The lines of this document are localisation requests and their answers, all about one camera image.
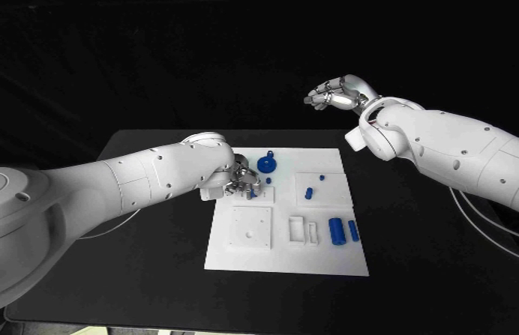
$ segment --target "white slot piece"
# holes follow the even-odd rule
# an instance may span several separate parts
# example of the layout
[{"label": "white slot piece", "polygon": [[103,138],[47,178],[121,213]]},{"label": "white slot piece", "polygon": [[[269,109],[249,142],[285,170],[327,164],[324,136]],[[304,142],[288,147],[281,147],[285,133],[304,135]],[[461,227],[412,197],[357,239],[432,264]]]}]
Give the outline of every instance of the white slot piece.
[{"label": "white slot piece", "polygon": [[[311,199],[305,198],[305,190],[311,187]],[[297,206],[305,208],[353,208],[351,194],[346,174],[318,172],[295,173]]]},{"label": "white slot piece", "polygon": [[288,217],[288,245],[299,247],[305,244],[305,228],[302,217]]},{"label": "white slot piece", "polygon": [[250,205],[250,206],[255,206],[255,204],[258,205],[273,204],[273,188],[263,187],[256,197],[250,198],[250,200],[246,200],[246,193],[243,193],[242,191],[236,191],[235,195],[232,195],[232,204]]},{"label": "white slot piece", "polygon": [[318,245],[317,223],[308,223],[308,245],[311,247],[315,247]]},{"label": "white slot piece", "polygon": [[227,246],[242,250],[271,249],[271,208],[230,209]]}]

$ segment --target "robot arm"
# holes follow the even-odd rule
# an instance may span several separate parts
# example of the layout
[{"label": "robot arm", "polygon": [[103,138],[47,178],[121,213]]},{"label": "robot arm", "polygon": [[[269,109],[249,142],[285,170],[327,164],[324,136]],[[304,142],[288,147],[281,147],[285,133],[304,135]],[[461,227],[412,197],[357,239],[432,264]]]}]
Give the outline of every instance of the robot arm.
[{"label": "robot arm", "polygon": [[351,109],[359,126],[346,134],[354,151],[367,147],[382,160],[412,161],[419,173],[448,187],[519,211],[519,140],[487,123],[423,110],[397,97],[380,97],[353,75],[321,84],[304,99],[315,110]]},{"label": "robot arm", "polygon": [[216,133],[69,168],[0,167],[0,308],[100,223],[196,188],[201,200],[217,199],[223,187],[249,198],[260,183]]}]

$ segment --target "small blue part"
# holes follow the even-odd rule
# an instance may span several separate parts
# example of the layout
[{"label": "small blue part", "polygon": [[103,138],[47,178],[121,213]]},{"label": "small blue part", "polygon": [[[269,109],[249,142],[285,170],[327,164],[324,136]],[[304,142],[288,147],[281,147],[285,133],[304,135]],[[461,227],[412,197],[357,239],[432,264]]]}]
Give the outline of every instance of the small blue part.
[{"label": "small blue part", "polygon": [[334,245],[344,245],[346,235],[344,235],[343,221],[340,220],[340,218],[333,217],[331,219],[328,219],[327,224],[330,226],[331,243]]},{"label": "small blue part", "polygon": [[354,221],[353,220],[350,220],[347,222],[347,226],[348,226],[348,232],[351,232],[351,240],[359,241],[357,227],[354,226]]},{"label": "small blue part", "polygon": [[276,165],[278,164],[273,159],[273,152],[272,152],[272,150],[268,150],[266,156],[260,157],[259,160],[256,161],[256,169],[263,174],[268,174],[269,172],[272,172],[275,170]]},{"label": "small blue part", "polygon": [[311,194],[314,193],[314,189],[309,187],[307,190],[305,190],[305,195],[304,195],[304,198],[307,199],[307,200],[309,200],[311,199]]}]

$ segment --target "white cable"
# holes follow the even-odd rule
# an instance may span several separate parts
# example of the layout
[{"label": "white cable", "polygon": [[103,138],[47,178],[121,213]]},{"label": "white cable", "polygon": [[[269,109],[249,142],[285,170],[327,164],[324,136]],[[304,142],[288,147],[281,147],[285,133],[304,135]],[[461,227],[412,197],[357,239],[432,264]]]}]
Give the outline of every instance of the white cable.
[{"label": "white cable", "polygon": [[452,188],[449,187],[448,188],[451,190],[451,197],[454,198],[454,201],[455,201],[455,204],[457,204],[457,207],[464,215],[464,218],[467,219],[467,221],[470,222],[471,226],[475,228],[475,230],[481,233],[481,235],[485,237],[485,239],[490,240],[490,242],[497,246],[500,247],[507,253],[510,253],[513,256],[516,256],[519,258],[519,254],[514,253],[511,250],[508,250],[501,244],[497,243],[497,241],[494,239],[490,238],[490,236],[484,233],[484,231],[475,226],[475,224],[472,223],[471,219],[468,218],[465,212],[462,211],[462,207],[457,201],[457,196],[454,195],[454,191],[452,191]]},{"label": "white cable", "polygon": [[493,226],[497,226],[500,229],[503,229],[503,230],[504,230],[506,232],[508,232],[511,235],[519,236],[519,232],[514,232],[513,230],[510,230],[508,228],[506,228],[504,226],[501,226],[498,223],[495,223],[494,221],[491,221],[491,220],[481,214],[481,212],[478,211],[478,209],[475,209],[475,207],[472,206],[472,203],[471,203],[470,200],[467,199],[465,193],[462,193],[462,191],[459,191],[459,194],[461,194],[464,200],[467,201],[471,209],[475,211],[477,215],[478,215]]},{"label": "white cable", "polygon": [[139,212],[141,210],[138,209],[129,216],[129,218],[125,219],[125,221],[122,221],[113,228],[111,228],[109,230],[106,230],[105,232],[102,232],[100,234],[92,235],[92,236],[82,236],[77,240],[85,240],[85,239],[93,239],[96,237],[99,237],[103,234],[108,234],[109,232],[112,232],[118,227],[121,227],[128,221],[129,219],[135,216],[135,214]]}]

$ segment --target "black table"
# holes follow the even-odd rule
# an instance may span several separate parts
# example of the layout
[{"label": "black table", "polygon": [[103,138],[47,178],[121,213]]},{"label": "black table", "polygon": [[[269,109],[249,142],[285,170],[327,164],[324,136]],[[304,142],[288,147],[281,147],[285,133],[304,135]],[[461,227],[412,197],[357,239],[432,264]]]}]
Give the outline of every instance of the black table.
[{"label": "black table", "polygon": [[[201,131],[122,130],[99,160]],[[250,334],[517,330],[519,259],[470,227],[448,189],[409,161],[356,153],[346,130],[214,131],[236,147],[338,148],[370,276],[206,271],[214,202],[191,191],[142,209],[108,235],[76,241],[7,307],[11,321]],[[491,212],[485,201],[477,206]],[[508,236],[498,239],[513,246]]]}]

